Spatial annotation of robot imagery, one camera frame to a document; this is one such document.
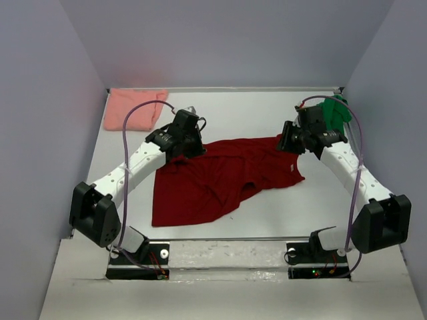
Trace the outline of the red t-shirt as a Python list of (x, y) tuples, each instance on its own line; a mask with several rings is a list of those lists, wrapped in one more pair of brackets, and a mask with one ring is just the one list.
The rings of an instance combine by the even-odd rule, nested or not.
[(155, 173), (152, 227), (211, 223), (263, 190), (302, 182), (298, 156), (278, 151), (279, 140), (221, 140), (205, 155), (171, 160)]

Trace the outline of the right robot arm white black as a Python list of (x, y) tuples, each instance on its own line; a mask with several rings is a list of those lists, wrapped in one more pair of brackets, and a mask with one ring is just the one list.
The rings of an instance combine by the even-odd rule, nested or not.
[(327, 227), (310, 234), (308, 256), (323, 261), (332, 251), (362, 254), (405, 243), (412, 204), (383, 186), (353, 151), (338, 129), (328, 129), (320, 106), (298, 107), (295, 121), (286, 121), (277, 149), (296, 155), (313, 153), (351, 195), (345, 228)]

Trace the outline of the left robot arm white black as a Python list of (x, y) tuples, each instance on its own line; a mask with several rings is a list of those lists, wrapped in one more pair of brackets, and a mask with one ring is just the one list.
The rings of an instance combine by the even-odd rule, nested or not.
[(80, 182), (73, 190), (69, 224), (97, 246), (115, 249), (140, 266), (149, 239), (127, 225), (128, 195), (171, 160), (205, 153), (201, 120), (193, 107), (177, 110), (173, 121), (151, 132), (133, 154), (126, 147), (121, 165), (91, 184)]

